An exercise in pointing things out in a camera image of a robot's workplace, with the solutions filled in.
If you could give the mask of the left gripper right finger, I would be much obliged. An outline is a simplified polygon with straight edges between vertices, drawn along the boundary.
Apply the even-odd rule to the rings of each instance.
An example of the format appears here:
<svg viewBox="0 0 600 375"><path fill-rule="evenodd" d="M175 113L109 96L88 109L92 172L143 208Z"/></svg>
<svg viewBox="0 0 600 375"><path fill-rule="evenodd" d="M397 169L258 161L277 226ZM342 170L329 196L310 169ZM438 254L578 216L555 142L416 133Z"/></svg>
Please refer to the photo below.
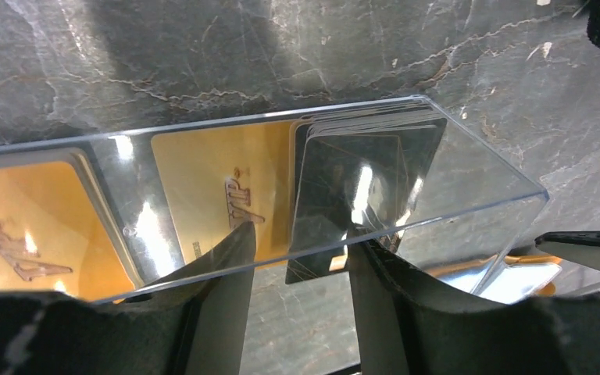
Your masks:
<svg viewBox="0 0 600 375"><path fill-rule="evenodd" d="M600 296L493 302L375 241L348 270L364 374L600 374Z"/></svg>

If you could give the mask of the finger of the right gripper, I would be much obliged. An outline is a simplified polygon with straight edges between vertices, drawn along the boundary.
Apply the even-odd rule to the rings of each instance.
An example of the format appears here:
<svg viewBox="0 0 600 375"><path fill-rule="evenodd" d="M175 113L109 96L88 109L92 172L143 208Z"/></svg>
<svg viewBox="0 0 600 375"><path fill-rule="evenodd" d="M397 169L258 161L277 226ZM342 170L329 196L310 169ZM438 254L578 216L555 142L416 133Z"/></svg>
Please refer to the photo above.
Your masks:
<svg viewBox="0 0 600 375"><path fill-rule="evenodd" d="M600 271L600 231L554 231L536 237L536 248Z"/></svg>

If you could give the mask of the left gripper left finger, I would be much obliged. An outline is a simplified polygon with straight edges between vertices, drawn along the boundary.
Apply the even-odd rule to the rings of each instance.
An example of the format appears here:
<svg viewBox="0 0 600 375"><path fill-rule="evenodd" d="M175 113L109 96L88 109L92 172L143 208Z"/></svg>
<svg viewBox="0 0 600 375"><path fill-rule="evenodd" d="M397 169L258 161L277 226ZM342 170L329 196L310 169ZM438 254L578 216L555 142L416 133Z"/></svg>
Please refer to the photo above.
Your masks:
<svg viewBox="0 0 600 375"><path fill-rule="evenodd" d="M94 304L0 292L0 374L236 374L253 272Z"/></svg>

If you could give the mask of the black card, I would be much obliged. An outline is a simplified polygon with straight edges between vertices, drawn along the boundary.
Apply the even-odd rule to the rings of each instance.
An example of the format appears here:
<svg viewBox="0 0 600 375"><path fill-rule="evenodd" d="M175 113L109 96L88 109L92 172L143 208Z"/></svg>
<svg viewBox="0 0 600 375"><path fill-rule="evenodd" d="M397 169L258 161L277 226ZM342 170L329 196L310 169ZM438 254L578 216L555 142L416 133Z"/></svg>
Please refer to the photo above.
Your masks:
<svg viewBox="0 0 600 375"><path fill-rule="evenodd" d="M489 291L548 202L538 182L429 98L304 116L285 281L343 273L372 241L462 291Z"/></svg>

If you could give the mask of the orange leather card holder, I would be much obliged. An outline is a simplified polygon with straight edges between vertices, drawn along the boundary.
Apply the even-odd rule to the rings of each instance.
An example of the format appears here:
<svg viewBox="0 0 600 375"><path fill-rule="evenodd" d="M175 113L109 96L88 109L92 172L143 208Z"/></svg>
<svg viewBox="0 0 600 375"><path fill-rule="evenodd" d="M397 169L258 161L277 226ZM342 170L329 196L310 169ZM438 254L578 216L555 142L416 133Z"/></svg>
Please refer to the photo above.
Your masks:
<svg viewBox="0 0 600 375"><path fill-rule="evenodd" d="M552 296L562 260L553 255L495 256L428 269L442 282L494 302L513 304L532 296Z"/></svg>

